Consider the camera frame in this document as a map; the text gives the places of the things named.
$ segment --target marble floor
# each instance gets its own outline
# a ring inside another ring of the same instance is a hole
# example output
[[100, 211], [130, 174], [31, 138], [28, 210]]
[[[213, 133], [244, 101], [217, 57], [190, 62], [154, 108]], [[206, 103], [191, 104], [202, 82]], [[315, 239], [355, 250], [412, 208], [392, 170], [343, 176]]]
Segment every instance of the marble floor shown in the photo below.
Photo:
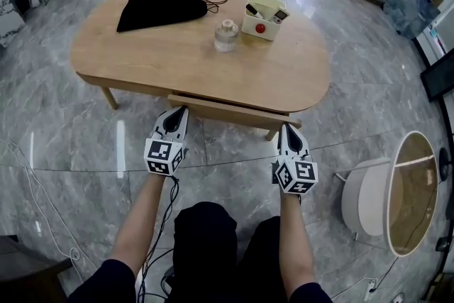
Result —
[[[74, 35], [102, 1], [50, 0], [27, 15], [24, 28], [0, 59], [0, 138], [20, 146], [96, 265], [108, 256], [117, 228], [146, 178], [145, 137], [157, 115], [169, 107], [165, 99], [114, 92], [120, 103], [114, 111], [98, 88], [72, 70]], [[420, 82], [420, 57], [410, 41], [392, 30], [379, 8], [362, 0], [284, 1], [318, 26], [330, 53], [329, 91], [320, 103], [293, 117], [302, 120], [319, 164], [320, 182], [305, 196], [301, 209], [317, 277], [333, 297], [362, 277], [381, 278], [394, 262], [391, 253], [352, 239], [341, 216], [343, 185], [332, 177], [333, 171], [390, 156], [410, 130], [425, 133], [436, 152], [447, 138], [440, 110], [428, 103]], [[277, 138], [267, 142], [265, 134], [191, 117], [189, 153], [178, 169], [181, 189], [173, 217], [196, 202], [218, 202], [238, 222], [239, 246], [244, 248], [257, 224], [279, 212], [279, 193], [270, 184]], [[73, 246], [68, 233], [43, 191], [34, 183], [32, 187], [57, 242], [68, 253]], [[169, 189], [167, 184], [160, 216]], [[413, 302], [426, 289], [441, 259], [435, 244], [447, 229], [449, 193], [450, 185], [440, 183], [436, 216], [426, 239], [415, 253], [398, 259], [373, 302], [389, 302], [401, 291]], [[166, 226], [159, 252], [173, 246], [172, 228], [172, 223]], [[33, 203], [25, 171], [1, 142], [0, 233], [17, 233], [27, 246], [62, 258]], [[159, 281], [171, 258], [169, 254], [159, 260], [148, 275], [149, 291], [161, 292]], [[84, 279], [94, 272], [84, 257], [76, 264]], [[79, 284], [74, 271], [62, 274], [61, 280], [67, 292]], [[334, 301], [360, 302], [365, 284], [356, 284]]]

